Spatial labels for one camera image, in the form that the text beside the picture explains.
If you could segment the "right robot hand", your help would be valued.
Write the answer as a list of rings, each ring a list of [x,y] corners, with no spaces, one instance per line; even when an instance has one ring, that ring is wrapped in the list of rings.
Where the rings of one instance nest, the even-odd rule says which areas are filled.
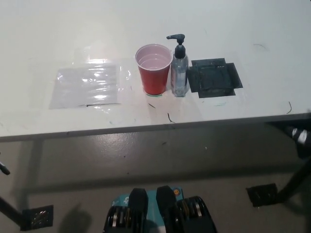
[[[292,139],[305,147],[311,146],[311,132],[305,129],[292,128],[290,130]]]

